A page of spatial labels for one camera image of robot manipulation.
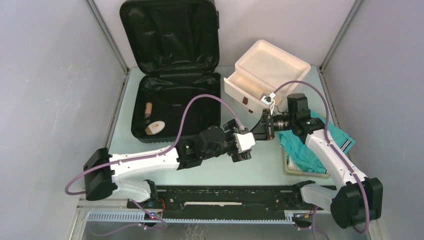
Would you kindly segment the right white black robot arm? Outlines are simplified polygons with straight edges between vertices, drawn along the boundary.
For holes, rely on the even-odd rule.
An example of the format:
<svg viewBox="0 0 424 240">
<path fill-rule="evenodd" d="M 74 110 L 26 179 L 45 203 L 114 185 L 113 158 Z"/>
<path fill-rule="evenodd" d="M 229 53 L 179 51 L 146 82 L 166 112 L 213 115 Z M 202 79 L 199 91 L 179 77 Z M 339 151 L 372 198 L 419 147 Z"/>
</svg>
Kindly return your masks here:
<svg viewBox="0 0 424 240">
<path fill-rule="evenodd" d="M 331 176 L 336 189 L 331 190 L 312 180 L 294 185 L 291 204 L 304 209 L 309 204 L 329 211 L 342 229 L 368 225 L 382 215 L 383 184 L 359 170 L 336 145 L 325 123 L 312 117 L 308 99 L 303 93 L 287 96 L 288 110 L 273 115 L 269 108 L 262 111 L 252 133 L 256 140 L 272 140 L 275 132 L 290 131 L 308 147 Z"/>
</svg>

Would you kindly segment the brown cosmetic tube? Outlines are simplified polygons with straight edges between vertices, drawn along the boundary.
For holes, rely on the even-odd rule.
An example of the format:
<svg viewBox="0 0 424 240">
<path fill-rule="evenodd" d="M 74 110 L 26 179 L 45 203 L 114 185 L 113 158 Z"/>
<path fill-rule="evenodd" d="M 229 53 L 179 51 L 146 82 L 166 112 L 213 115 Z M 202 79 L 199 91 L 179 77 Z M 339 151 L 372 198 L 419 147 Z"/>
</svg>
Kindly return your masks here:
<svg viewBox="0 0 424 240">
<path fill-rule="evenodd" d="M 145 104 L 145 110 L 144 110 L 144 119 L 148 119 L 152 115 L 152 109 L 153 109 L 153 103 L 147 102 Z"/>
</svg>

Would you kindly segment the white drawer unit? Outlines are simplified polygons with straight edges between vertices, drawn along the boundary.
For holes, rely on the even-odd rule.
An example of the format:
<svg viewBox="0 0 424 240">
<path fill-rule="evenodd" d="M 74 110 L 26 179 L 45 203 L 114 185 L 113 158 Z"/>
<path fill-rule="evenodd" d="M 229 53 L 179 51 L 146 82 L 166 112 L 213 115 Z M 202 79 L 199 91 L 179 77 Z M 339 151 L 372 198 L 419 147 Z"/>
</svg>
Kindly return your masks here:
<svg viewBox="0 0 424 240">
<path fill-rule="evenodd" d="M 260 39 L 237 60 L 235 71 L 224 79 L 224 91 L 248 113 L 259 117 L 269 106 L 261 101 L 289 81 L 303 81 L 311 65 Z"/>
</svg>

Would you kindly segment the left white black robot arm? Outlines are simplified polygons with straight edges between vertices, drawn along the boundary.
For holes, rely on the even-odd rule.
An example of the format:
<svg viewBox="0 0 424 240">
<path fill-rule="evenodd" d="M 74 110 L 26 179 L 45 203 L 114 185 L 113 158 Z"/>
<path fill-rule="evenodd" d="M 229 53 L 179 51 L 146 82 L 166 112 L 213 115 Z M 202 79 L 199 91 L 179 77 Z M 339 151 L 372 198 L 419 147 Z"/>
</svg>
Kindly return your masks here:
<svg viewBox="0 0 424 240">
<path fill-rule="evenodd" d="M 155 183 L 149 179 L 134 180 L 134 176 L 190 169 L 225 154 L 234 163 L 249 160 L 255 144 L 254 134 L 233 119 L 223 128 L 210 126 L 176 146 L 134 154 L 110 154 L 108 148 L 99 148 L 83 166 L 85 198 L 126 198 L 153 208 L 158 202 Z"/>
</svg>

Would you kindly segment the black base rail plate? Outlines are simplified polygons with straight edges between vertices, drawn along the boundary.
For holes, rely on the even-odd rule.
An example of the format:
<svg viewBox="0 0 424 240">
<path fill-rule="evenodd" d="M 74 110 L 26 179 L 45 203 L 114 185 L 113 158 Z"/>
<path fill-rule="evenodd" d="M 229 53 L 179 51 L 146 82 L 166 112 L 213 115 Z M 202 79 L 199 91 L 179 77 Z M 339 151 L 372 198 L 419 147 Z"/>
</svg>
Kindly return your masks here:
<svg viewBox="0 0 424 240">
<path fill-rule="evenodd" d="M 282 222 L 290 221 L 288 213 L 309 214 L 314 207 L 303 202 L 292 185 L 158 185 L 140 206 L 161 210 L 167 222 Z"/>
</svg>

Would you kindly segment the pale yellow perforated basket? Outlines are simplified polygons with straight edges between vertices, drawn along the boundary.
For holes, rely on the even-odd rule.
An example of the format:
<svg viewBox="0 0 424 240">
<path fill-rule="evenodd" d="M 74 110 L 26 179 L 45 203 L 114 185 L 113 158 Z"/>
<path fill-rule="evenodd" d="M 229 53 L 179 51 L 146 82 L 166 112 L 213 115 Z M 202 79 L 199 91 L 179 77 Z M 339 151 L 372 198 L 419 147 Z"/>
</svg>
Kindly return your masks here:
<svg viewBox="0 0 424 240">
<path fill-rule="evenodd" d="M 283 172 L 286 175 L 329 179 L 330 175 L 318 157 L 305 146 L 285 147 L 283 149 L 285 162 Z"/>
</svg>

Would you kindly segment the white bottle orange logo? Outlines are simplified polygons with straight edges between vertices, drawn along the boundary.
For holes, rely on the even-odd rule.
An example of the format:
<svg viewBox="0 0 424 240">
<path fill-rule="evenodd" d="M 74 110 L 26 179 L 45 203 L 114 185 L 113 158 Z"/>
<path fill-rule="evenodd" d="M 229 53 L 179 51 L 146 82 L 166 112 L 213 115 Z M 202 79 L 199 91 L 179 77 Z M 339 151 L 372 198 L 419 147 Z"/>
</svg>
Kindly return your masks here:
<svg viewBox="0 0 424 240">
<path fill-rule="evenodd" d="M 158 120 L 150 123 L 145 129 L 145 133 L 148 136 L 153 136 L 159 134 L 166 126 L 164 121 Z"/>
</svg>

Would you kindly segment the light teal bottom garment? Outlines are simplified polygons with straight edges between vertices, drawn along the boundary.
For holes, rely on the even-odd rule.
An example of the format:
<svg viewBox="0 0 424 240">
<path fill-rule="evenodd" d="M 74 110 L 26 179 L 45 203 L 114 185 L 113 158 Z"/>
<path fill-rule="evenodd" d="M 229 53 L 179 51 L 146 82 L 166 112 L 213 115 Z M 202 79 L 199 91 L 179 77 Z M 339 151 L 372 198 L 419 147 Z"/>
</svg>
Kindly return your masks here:
<svg viewBox="0 0 424 240">
<path fill-rule="evenodd" d="M 348 153 L 356 143 L 350 135 L 336 127 L 331 122 L 328 124 L 328 130 L 335 143 L 344 153 Z M 327 173 L 326 168 L 319 158 L 290 130 L 279 131 L 278 138 L 280 146 L 286 150 L 288 155 L 289 169 L 317 174 Z"/>
</svg>

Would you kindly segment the black ribbed hard-shell suitcase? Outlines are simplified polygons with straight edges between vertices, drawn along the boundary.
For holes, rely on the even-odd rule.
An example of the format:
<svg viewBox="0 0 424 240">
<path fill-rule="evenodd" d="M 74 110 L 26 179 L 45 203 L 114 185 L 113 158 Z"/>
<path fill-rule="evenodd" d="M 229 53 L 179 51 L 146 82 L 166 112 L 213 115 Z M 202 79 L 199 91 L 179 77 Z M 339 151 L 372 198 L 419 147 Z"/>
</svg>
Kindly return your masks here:
<svg viewBox="0 0 424 240">
<path fill-rule="evenodd" d="M 128 0 L 119 10 L 132 54 L 144 76 L 130 130 L 142 143 L 190 139 L 221 123 L 219 13 L 212 0 Z M 152 113 L 144 119 L 145 106 Z M 165 122 L 156 135 L 145 128 Z"/>
</svg>

